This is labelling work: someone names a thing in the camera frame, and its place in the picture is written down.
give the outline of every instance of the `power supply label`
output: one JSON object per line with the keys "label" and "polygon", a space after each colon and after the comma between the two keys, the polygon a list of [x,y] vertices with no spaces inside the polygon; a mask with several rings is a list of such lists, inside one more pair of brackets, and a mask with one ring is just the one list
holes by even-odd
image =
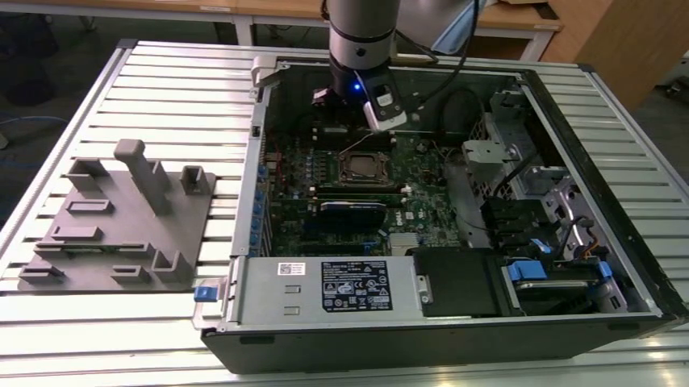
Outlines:
{"label": "power supply label", "polygon": [[326,312],[392,310],[390,277],[384,260],[322,262],[321,278]]}

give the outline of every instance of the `aluminum extrusion table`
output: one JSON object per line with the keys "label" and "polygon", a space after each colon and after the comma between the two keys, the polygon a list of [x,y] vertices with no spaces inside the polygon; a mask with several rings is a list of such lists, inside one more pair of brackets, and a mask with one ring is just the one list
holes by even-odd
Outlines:
{"label": "aluminum extrusion table", "polygon": [[[28,296],[20,265],[53,222],[71,183],[70,159],[110,157],[121,138],[177,171],[194,162],[219,176],[197,277],[226,275],[251,127],[253,58],[326,58],[328,52],[210,44],[126,42],[75,113],[0,233],[0,385],[668,385],[689,380],[689,326],[612,343],[571,360],[238,376],[193,327],[190,293]],[[454,64],[454,59],[444,59]],[[470,60],[529,67],[560,109],[683,297],[689,300],[689,189],[596,73],[572,64]],[[109,168],[125,168],[106,160]],[[219,316],[205,304],[203,316]]]}

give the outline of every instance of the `wooden table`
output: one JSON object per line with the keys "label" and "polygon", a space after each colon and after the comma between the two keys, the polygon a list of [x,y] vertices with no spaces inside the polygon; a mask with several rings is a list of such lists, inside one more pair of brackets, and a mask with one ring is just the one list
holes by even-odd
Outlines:
{"label": "wooden table", "polygon": [[233,23],[237,0],[0,0],[0,11]]}
{"label": "wooden table", "polygon": [[[321,19],[321,0],[237,0],[235,23],[241,45],[253,45],[255,24],[328,27]],[[544,19],[533,6],[505,3],[484,10],[478,26],[478,36],[529,40],[520,58],[529,61],[541,59],[553,33],[563,29],[563,23]]]}
{"label": "wooden table", "polygon": [[[234,23],[243,46],[254,45],[258,24],[328,27],[320,6],[321,0],[0,0],[8,12]],[[532,6],[499,3],[484,10],[477,35],[528,40],[521,60],[537,61],[561,29]]]}

